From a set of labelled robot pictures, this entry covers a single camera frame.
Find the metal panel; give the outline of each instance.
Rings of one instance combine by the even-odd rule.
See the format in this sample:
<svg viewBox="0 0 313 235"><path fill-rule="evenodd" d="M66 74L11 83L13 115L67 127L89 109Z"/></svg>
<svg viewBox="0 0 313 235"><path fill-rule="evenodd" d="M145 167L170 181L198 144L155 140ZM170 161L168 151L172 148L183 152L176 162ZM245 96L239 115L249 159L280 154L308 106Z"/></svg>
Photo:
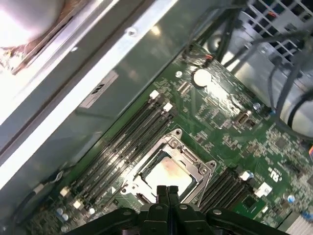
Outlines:
<svg viewBox="0 0 313 235"><path fill-rule="evenodd" d="M167 4L173 3L168 0L156 2L161 3L162 8L159 8L154 17L151 17L153 20L156 20L156 15L160 14L162 10L165 10L164 7L169 7ZM6 208L1 211L1 215L4 217L9 215L24 195L64 162L74 162L81 158L84 152L96 142L98 136L113 124L117 117L183 48L195 20L206 7L217 4L217 2L217 0L210 2L198 0L195 4L193 0L178 1L156 25L155 30L151 30L148 34L144 32L146 35L140 43L115 68L119 77L103 95L89 109L77 108L68 117L69 112L75 109L109 72L110 63L107 60L109 55L106 54L103 57L106 58L104 63L99 64L99 69L97 71L90 70L89 74L92 76L85 76L52 111L52 115L50 114L32 133L32 135L35 133L41 137L33 135L28 138L10 157L11 165L7 161L6 168L0 167L1 186L3 186L7 177L6 169L10 166L16 167L13 162L22 156L21 153L24 154L22 156L24 158L25 156L30 157L31 151L36 151L0 191L0 208ZM121 49L128 52L125 47L120 48L120 51Z"/></svg>
<svg viewBox="0 0 313 235"><path fill-rule="evenodd" d="M131 24L132 21L129 17L135 16L135 19L138 18L140 13L152 1L133 0L125 4L125 0L121 0L107 14L104 16L101 14L102 17L99 19L99 23L76 44L79 49L67 54L0 126L0 133L5 133L5 135L0 136L0 164L8 159L14 149L25 141L29 133L36 129L49 112L56 107L58 102L76 86L82 77L97 63L97 58L100 58L108 51L109 44L114 44L123 35L125 28L118 34L115 33L116 29L125 21L128 22L127 24ZM140 13L136 12L138 6L140 6ZM114 33L115 36L110 43L107 42Z"/></svg>

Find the black ram slot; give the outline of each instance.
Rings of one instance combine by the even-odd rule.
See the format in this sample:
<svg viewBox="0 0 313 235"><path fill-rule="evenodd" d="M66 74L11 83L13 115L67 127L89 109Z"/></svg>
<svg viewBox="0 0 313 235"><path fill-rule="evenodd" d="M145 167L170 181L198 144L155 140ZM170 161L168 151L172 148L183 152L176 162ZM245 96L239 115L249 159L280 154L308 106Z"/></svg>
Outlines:
<svg viewBox="0 0 313 235"><path fill-rule="evenodd" d="M245 186L241 184L235 185L229 194L224 195L223 199L219 201L217 205L222 208L228 208L227 205L231 205L233 201L236 201L236 198L238 198L238 195L242 193L244 187Z"/></svg>
<svg viewBox="0 0 313 235"><path fill-rule="evenodd" d="M221 176L219 176L216 180L210 182L209 185L207 186L205 194L204 194L204 196L202 198L202 202L205 202L207 197L210 197L212 195L212 191L218 190L217 187L222 187L223 186L223 182L227 181L230 177L231 177L231 175L229 175L228 169L226 169L222 173Z"/></svg>
<svg viewBox="0 0 313 235"><path fill-rule="evenodd" d="M232 179L229 179L223 187L220 187L215 191L215 193L211 194L211 197L208 198L208 203L205 205L206 207L211 208L212 205L218 205L218 202L227 195L232 188L234 187L234 183Z"/></svg>
<svg viewBox="0 0 313 235"><path fill-rule="evenodd" d="M114 170L118 164L120 164L123 160L124 157L126 157L130 151L134 149L134 146L137 145L138 142L141 141L142 137L148 133L148 131L158 122L159 119L161 119L162 115L160 112L156 113L152 119L149 119L144 125L142 129L137 129L134 133L135 140L132 143L128 144L128 147L121 153L121 155L118 157L118 159L112 163L108 169L105 169L105 173L101 174L101 176L97 177L96 181L93 182L93 184L86 190L86 193L84 194L84 197L87 197L90 195L90 193L99 186L99 184L102 183L102 181L109 176L109 174ZM113 159L117 153L114 153L111 155L111 159Z"/></svg>
<svg viewBox="0 0 313 235"><path fill-rule="evenodd" d="M152 101L149 100L144 105L142 105L141 108L139 108L139 110L132 116L132 118L130 120L128 120L126 125L119 130L119 132L112 138L112 140L110 140L110 142L101 150L101 152L88 164L88 166L84 169L84 171L79 176L79 178L77 178L71 184L71 186L76 186L76 187L79 186L81 184L81 182L77 183L78 180L85 179L86 177L88 177L93 172L93 167L94 167L95 163L101 159L101 157L106 153L107 150L110 149L110 147L112 145L117 144L118 141L122 141L123 135L125 135L125 133L127 133L135 124L137 124L138 121L140 122L141 120L144 120L143 118L145 118L145 117L142 117L142 116L147 115L145 113L145 111L148 110L149 106L153 105L156 101L157 101L157 99L152 100Z"/></svg>
<svg viewBox="0 0 313 235"><path fill-rule="evenodd" d="M247 190L246 186L241 188L228 203L225 204L224 208L233 209L233 206L236 205L240 200L244 199L250 192Z"/></svg>
<svg viewBox="0 0 313 235"><path fill-rule="evenodd" d="M214 195L216 195L216 192L222 191L222 188L224 185L230 180L230 175L225 175L223 177L220 177L219 180L214 182L214 184L209 185L207 191L204 193L204 196L201 201L201 205L207 204Z"/></svg>
<svg viewBox="0 0 313 235"><path fill-rule="evenodd" d="M207 187L199 206L200 211L207 213L213 207L231 209L251 191L252 187L246 181L241 180L234 169L227 168Z"/></svg>
<svg viewBox="0 0 313 235"><path fill-rule="evenodd" d="M114 175L108 180L108 182L106 182L101 189L96 192L94 194L94 196L90 199L90 204L92 205L95 201L97 201L97 199L99 197L101 197L110 187L110 185L112 183L114 183L123 173L123 171L125 169L127 169L130 164L135 161L140 155L141 153L144 151L145 147L149 144L149 142L151 142L151 140L153 140L166 126L167 124L170 122L171 120L171 116L169 117L169 119L167 118L167 120L165 122L163 122L161 125L158 126L158 128L152 132L152 133L147 133L147 138L144 137L144 140L142 143L140 143L136 149L135 149L135 153L133 156L131 156L129 159L126 160L126 162L124 163L124 165L119 168Z"/></svg>
<svg viewBox="0 0 313 235"><path fill-rule="evenodd" d="M83 180L80 183L80 187L77 188L78 191L82 191L83 188L86 189L86 186L88 186L90 183L92 183L92 181L95 180L93 176L99 176L101 174L103 166L107 165L110 161L112 161L114 156L124 147L125 144L127 144L127 142L129 142L129 139L131 139L133 136L136 136L137 132L140 131L140 128L146 125L147 120L151 119L157 112L159 112L158 111L159 107L160 105L153 106L153 108L148 111L145 117L141 119L139 123L136 123L135 127L132 128L131 132L127 135L126 138L120 141L117 144L117 146L114 146L114 144L112 144L111 147L108 148L108 150L110 151L106 151L106 153L104 153L103 155L104 160L100 162L95 169L93 169L92 173L88 175L88 178L86 180Z"/></svg>

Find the black cable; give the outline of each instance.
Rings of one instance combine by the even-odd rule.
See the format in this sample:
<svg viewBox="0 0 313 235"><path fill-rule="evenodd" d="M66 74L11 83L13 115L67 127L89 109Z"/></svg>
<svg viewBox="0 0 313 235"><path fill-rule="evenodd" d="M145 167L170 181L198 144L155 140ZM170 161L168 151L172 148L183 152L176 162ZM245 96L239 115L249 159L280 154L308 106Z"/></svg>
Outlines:
<svg viewBox="0 0 313 235"><path fill-rule="evenodd" d="M207 39L210 38L213 33L222 26L222 24L226 21L228 17L228 11L224 11L222 14L220 14L217 19L215 19L213 23L208 27L208 29L206 29L206 31L196 40L196 42L203 46Z"/></svg>
<svg viewBox="0 0 313 235"><path fill-rule="evenodd" d="M278 119L280 119L280 115L281 112L283 110L283 106L285 104L285 101L287 99L287 96L290 93L290 90L293 86L294 81L297 79L300 71L301 71L301 67L303 66L303 64L306 62L307 57L306 56L302 56L299 61L297 61L297 63L293 66L293 68L290 71L289 76L287 77L287 80L285 81L285 84L280 92L278 101L277 101L277 105L276 105L276 117Z"/></svg>
<svg viewBox="0 0 313 235"><path fill-rule="evenodd" d="M277 34L274 36L269 36L261 39L256 39L253 40L251 43L252 46L261 44L261 43L272 43L272 42L279 42L279 41L284 41L287 39L301 39L309 35L308 31L297 31L297 32L292 32L292 33L282 33L282 34ZM246 51L248 51L248 47L244 46L239 51L229 60L224 64L224 67L227 68L230 66L232 63L234 63L237 59L239 59Z"/></svg>
<svg viewBox="0 0 313 235"><path fill-rule="evenodd" d="M279 103L279 108L280 108L280 111L277 111L276 109L276 114L275 114L275 123L276 123L276 126L278 128L280 128L282 131L286 132L287 134L291 135L291 136L295 136L295 137L298 137L300 139L303 139L303 140L308 140L308 141L313 141L313 137L309 137L309 136L306 136L306 135L303 135L299 132L296 132L294 130L292 130L287 124L285 124L281 119L280 119L280 114L281 114L281 111L282 111L282 107L284 106L284 103L285 103L285 100L287 99L287 96L290 92L290 89L293 85L293 82L294 80L297 78L297 75L301 69L301 66L302 64L306 61L306 57L303 56L303 58L301 58L301 60L292 68L287 80L286 80L286 83L280 93L280 96L278 98L278 102L277 102L277 109L278 109L278 103ZM273 79L273 75L276 71L276 69L279 68L278 67L278 63L275 65L274 69L272 70L270 76L269 76L269 81L268 81L268 94L270 96L270 99L272 96L272 93L273 93L273 87L272 87L272 79ZM271 101L271 105L272 105L272 109L275 110L275 107L274 107L274 104L273 104L273 101Z"/></svg>
<svg viewBox="0 0 313 235"><path fill-rule="evenodd" d="M298 100L298 102L295 104L294 108L292 109L292 111L290 112L289 118L288 118L288 122L287 125L292 128L292 124L293 124L293 120L294 120L294 116L296 114L296 112L301 108L301 106L307 102L310 101L313 98L313 90L309 90L306 93L304 93L300 99Z"/></svg>
<svg viewBox="0 0 313 235"><path fill-rule="evenodd" d="M282 65L283 59L281 57L277 57L276 60L273 61L274 68L269 74L268 77L268 96L269 96L269 103L272 110L275 110L274 106L274 98L273 98L273 77L275 72L280 68Z"/></svg>
<svg viewBox="0 0 313 235"><path fill-rule="evenodd" d="M224 67L227 68L230 66L232 63L234 63L239 57L241 57L246 51L248 50L247 47L242 47L230 60L228 60L225 64Z"/></svg>
<svg viewBox="0 0 313 235"><path fill-rule="evenodd" d="M230 17L228 17L225 30L222 34L221 42L220 42L220 45L217 49L216 56L215 56L215 59L218 62L222 61L222 59L224 58L224 56L228 50L231 36L232 36L234 29L236 27L237 19L239 17L241 9L230 10L228 12L230 13Z"/></svg>
<svg viewBox="0 0 313 235"><path fill-rule="evenodd" d="M205 18L207 18L207 15L211 12L211 11L215 11L215 10L228 10L228 9L238 9L238 8L243 8L246 7L246 4L242 4L242 5L228 5L228 6L211 6L209 7L197 20L197 22L195 23L195 25L192 27L191 32L189 33L189 38L184 50L184 56L190 57L190 58L206 58L206 56L208 54L205 55L191 55L190 54L190 46L192 44L192 40L195 37L195 32L198 30L199 26L203 23L203 21L205 20Z"/></svg>

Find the white label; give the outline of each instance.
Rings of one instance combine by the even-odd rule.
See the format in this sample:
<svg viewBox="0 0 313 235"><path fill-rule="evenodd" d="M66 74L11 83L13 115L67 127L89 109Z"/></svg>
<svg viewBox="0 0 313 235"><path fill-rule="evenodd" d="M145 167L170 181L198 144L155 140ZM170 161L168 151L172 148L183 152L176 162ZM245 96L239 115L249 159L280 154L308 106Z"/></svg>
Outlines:
<svg viewBox="0 0 313 235"><path fill-rule="evenodd" d="M268 168L268 171L270 172L270 177L273 179L273 181L278 182L282 181L282 177L272 168Z"/></svg>
<svg viewBox="0 0 313 235"><path fill-rule="evenodd" d="M98 86L86 97L86 99L79 105L81 108L88 109L93 103L103 94L103 92L118 78L118 74L112 70L105 76Z"/></svg>

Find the green circuit board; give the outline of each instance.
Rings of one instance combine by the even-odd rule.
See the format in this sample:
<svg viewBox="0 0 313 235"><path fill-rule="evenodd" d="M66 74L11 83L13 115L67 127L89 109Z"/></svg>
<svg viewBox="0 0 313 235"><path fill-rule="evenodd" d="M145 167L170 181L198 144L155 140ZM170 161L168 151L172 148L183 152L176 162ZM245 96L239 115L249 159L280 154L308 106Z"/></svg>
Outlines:
<svg viewBox="0 0 313 235"><path fill-rule="evenodd" d="M256 189L262 183L272 188L267 196L261 198L252 194L250 197L253 203L249 207L244 200L238 202L233 208L235 212L278 227L292 211L301 212L313 207L313 188L308 183L313 167L307 150L300 145L300 140L276 128L268 108L218 62L213 61L207 68L212 79L205 89L196 88L192 83L192 75L198 69L195 62L189 64L181 56L174 60L62 181L55 190L56 193L51 196L53 203L60 204L60 189L69 185L80 174L146 102L149 94L156 90L177 111L177 115L160 135L180 128L183 131L181 139L186 146L204 162L216 161L217 168L212 180L226 168L240 165L243 170L253 173ZM247 112L247 120L240 123L242 114ZM112 199L111 196L120 187L123 177L125 175L121 175L112 184L110 192L102 198L102 205L109 198ZM294 196L293 203L286 201L288 195ZM121 206L139 211L141 205L133 195L118 193L106 207L95 209L101 211L97 214L100 216ZM49 212L36 214L28 222L27 228L34 230L36 226L43 226L38 225L37 221L45 216L47 218L47 213ZM71 229L80 226L89 220L84 218L84 215L76 215L76 219L67 225ZM55 233L66 224L58 221L52 225L51 221L46 219L46 224L55 227Z"/></svg>

